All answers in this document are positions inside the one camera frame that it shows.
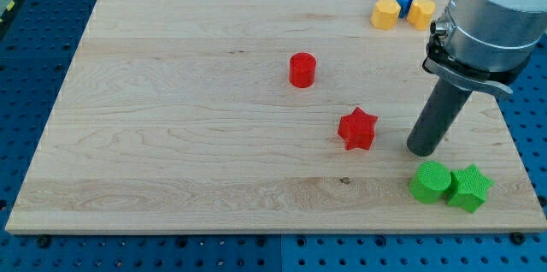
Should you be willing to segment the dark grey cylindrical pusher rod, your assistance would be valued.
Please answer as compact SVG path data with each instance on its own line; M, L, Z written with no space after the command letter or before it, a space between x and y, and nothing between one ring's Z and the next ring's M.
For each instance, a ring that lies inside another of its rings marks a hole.
M471 94L439 79L407 138L408 149L420 157L433 154Z

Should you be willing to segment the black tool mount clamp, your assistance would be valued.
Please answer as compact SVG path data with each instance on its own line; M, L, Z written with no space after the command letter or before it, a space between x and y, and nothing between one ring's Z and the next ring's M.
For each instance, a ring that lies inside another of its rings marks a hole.
M530 54L504 71L472 68L451 56L443 47L442 39L433 34L428 40L422 67L429 74L437 75L439 80L464 92L477 91L505 100L513 94L509 85L517 79L529 60Z

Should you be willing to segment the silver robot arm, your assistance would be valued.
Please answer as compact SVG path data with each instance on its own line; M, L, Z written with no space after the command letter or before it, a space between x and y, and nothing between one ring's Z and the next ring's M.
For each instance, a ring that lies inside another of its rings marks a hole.
M430 26L422 67L438 81L408 138L431 155L473 92L509 98L546 29L546 0L450 0Z

